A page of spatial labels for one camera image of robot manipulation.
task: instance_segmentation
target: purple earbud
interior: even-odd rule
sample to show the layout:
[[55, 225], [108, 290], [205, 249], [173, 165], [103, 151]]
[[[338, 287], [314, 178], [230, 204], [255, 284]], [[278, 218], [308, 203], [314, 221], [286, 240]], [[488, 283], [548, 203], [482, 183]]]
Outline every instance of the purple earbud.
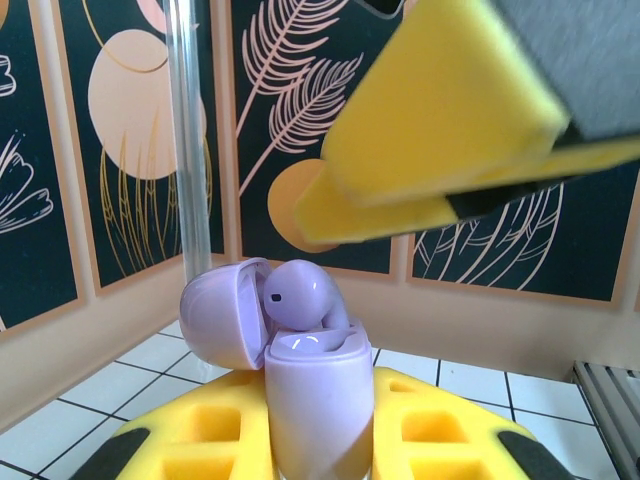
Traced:
[[292, 330], [349, 328], [338, 286], [321, 267], [306, 260], [276, 268], [265, 281], [263, 300], [269, 317]]

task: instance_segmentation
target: wall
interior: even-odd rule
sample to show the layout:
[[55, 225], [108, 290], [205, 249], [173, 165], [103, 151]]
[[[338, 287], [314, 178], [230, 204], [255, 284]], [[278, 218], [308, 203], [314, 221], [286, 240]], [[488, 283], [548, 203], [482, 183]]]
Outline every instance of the wall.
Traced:
[[[84, 304], [55, 319], [36, 319], [16, 329], [0, 345], [0, 430], [79, 382], [151, 332], [176, 318], [183, 286], [183, 267], [170, 260], [126, 288], [96, 296], [92, 253], [87, 237], [87, 212], [78, 182], [75, 144], [65, 103], [63, 72], [51, 26], [51, 5], [36, 0], [48, 46], [55, 115], [60, 131], [55, 141], [66, 207], [72, 222], [71, 241], [77, 252], [77, 278]], [[222, 183], [237, 188], [235, 105], [230, 8], [213, 2], [216, 89]], [[239, 200], [236, 190], [223, 191], [228, 255], [242, 258]], [[589, 360], [640, 369], [640, 323], [634, 313], [640, 286], [640, 238], [632, 222], [627, 250], [618, 278], [617, 307], [599, 308], [562, 301], [539, 301], [526, 296], [493, 294], [479, 289], [442, 285], [414, 285], [407, 277], [409, 239], [393, 246], [400, 266], [389, 278], [375, 280], [340, 273], [350, 309], [363, 319], [372, 343], [488, 367], [563, 378], [574, 360]]]

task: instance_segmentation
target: wireless earbud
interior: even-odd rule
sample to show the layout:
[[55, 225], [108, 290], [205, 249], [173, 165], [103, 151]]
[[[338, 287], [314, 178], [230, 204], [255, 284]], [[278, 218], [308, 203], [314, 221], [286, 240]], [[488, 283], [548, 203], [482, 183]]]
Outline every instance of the wireless earbud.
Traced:
[[321, 267], [306, 260], [276, 268], [265, 281], [263, 301], [267, 315], [292, 330], [349, 328], [338, 286]]

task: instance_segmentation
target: yellow gripper pad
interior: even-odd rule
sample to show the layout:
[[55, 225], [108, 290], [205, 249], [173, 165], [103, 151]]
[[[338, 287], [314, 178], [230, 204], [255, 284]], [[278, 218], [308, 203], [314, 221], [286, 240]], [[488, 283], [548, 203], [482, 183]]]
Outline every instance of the yellow gripper pad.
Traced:
[[327, 133], [302, 236], [439, 227], [636, 159], [638, 55], [639, 2], [417, 2]]
[[571, 480], [527, 430], [472, 402], [376, 367], [373, 480]]
[[262, 372], [234, 371], [118, 430], [72, 480], [279, 480]]

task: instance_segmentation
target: open case lid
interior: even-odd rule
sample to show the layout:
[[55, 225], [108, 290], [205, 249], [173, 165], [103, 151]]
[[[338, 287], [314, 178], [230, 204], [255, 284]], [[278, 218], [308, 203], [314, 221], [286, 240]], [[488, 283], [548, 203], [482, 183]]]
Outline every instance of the open case lid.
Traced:
[[180, 327], [191, 350], [205, 362], [258, 370], [272, 334], [262, 303], [271, 266], [262, 258], [225, 265], [194, 278], [180, 300]]

